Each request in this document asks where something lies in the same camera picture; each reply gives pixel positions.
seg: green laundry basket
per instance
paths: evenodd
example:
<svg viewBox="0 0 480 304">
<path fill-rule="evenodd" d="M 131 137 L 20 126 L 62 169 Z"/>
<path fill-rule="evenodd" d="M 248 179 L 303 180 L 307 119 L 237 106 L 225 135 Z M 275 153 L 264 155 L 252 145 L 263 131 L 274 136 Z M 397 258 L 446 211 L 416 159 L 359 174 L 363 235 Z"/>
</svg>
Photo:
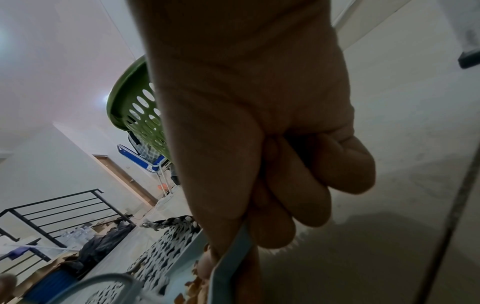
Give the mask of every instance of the green laundry basket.
<svg viewBox="0 0 480 304">
<path fill-rule="evenodd" d="M 117 80 L 108 96 L 106 112 L 117 128 L 132 131 L 171 160 L 144 56 Z"/>
</svg>

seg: black metal railing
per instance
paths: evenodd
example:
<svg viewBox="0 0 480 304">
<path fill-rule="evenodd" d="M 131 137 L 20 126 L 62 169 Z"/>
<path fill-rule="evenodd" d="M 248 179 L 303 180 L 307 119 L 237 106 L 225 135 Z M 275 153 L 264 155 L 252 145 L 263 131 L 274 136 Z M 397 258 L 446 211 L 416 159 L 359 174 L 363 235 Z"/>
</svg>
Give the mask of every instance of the black metal railing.
<svg viewBox="0 0 480 304">
<path fill-rule="evenodd" d="M 68 231 L 69 229 L 82 227 L 84 225 L 88 225 L 93 228 L 115 222 L 120 219 L 132 223 L 123 213 L 110 205 L 100 195 L 100 193 L 103 192 L 99 189 L 93 189 L 9 208 L 0 212 L 0 218 L 8 214 L 12 215 L 56 246 L 66 248 L 67 246 L 65 244 L 57 240 L 61 236 L 61 233 L 59 234 L 59 232 Z M 103 219 L 110 220 L 107 222 L 98 223 L 98 221 Z M 14 237 L 15 232 L 6 231 L 1 227 L 0 235 L 5 235 L 15 242 L 19 241 L 19 238 Z M 34 248 L 31 248 L 30 251 L 33 253 L 31 257 L 38 256 L 40 258 L 36 263 L 40 262 L 41 260 L 50 260 L 46 255 Z M 15 264 L 13 267 L 17 267 L 31 257 L 24 259 L 20 263 Z"/>
</svg>

